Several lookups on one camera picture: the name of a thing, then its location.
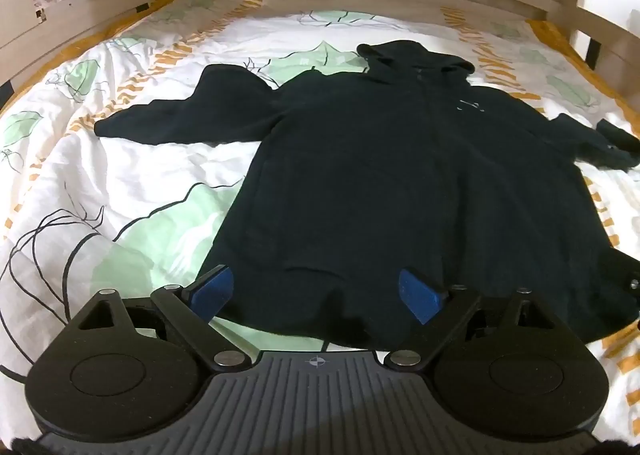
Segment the dark navy zip hoodie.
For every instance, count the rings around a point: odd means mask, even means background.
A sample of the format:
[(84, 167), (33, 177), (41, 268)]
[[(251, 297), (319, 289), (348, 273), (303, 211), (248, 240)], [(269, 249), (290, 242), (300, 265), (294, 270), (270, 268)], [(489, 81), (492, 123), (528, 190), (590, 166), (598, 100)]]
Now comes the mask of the dark navy zip hoodie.
[(637, 319), (634, 297), (600, 267), (611, 243), (579, 170), (636, 166), (634, 137), (544, 117), (413, 41), (357, 52), (362, 72), (310, 70), (278, 88), (209, 65), (190, 97), (94, 127), (147, 145), (258, 143), (203, 262), (233, 274), (224, 319), (394, 349), (416, 324), (405, 269), (492, 297), (529, 288), (585, 342)]

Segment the white jellyfish print duvet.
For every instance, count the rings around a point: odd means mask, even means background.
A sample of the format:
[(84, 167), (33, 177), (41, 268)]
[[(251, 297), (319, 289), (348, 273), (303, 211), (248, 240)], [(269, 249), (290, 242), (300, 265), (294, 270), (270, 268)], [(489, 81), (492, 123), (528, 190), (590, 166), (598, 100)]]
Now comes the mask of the white jellyfish print duvet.
[(309, 68), (358, 71), (356, 47), (395, 39), (472, 62), (544, 116), (629, 132), (639, 115), (546, 22), (448, 1), (160, 0), (137, 21), (65, 52), (1, 117), (1, 436), (38, 435), (23, 377), (98, 289), (145, 296), (198, 273), (254, 144), (99, 140), (136, 103), (183, 99), (202, 69), (242, 65), (271, 85)]

